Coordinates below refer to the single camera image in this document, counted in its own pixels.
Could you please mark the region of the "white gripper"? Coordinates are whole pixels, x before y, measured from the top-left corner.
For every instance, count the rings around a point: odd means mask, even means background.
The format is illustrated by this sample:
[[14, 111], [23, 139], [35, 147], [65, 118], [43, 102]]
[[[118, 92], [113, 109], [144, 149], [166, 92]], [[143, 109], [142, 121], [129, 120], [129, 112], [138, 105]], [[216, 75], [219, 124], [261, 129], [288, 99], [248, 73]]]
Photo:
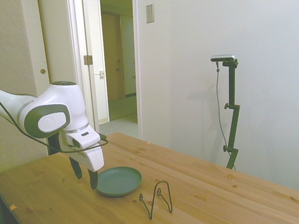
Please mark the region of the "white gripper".
[[93, 128], [83, 128], [79, 130], [65, 132], [65, 145], [67, 150], [70, 148], [79, 152], [69, 153], [69, 160], [73, 172], [77, 179], [82, 178], [82, 170], [80, 164], [88, 168], [90, 186], [92, 190], [97, 188], [98, 170], [104, 166], [104, 156], [99, 146], [100, 135]]

